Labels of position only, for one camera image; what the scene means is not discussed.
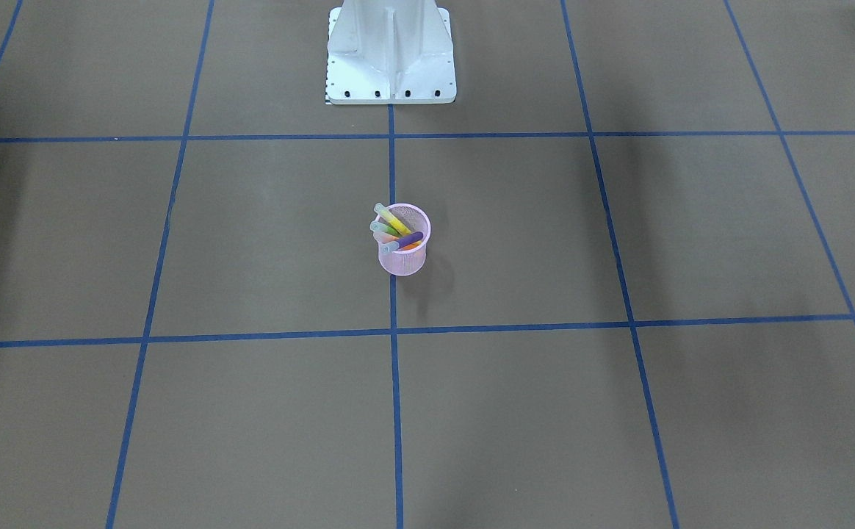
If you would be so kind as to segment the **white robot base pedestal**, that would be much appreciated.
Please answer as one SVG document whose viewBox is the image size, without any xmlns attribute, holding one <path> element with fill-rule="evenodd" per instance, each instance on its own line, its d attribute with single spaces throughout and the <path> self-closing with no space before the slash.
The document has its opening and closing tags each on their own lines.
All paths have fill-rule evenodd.
<svg viewBox="0 0 855 529">
<path fill-rule="evenodd" d="M 325 101 L 450 104 L 457 99 L 450 12 L 434 1 L 344 1 L 328 16 Z"/>
</svg>

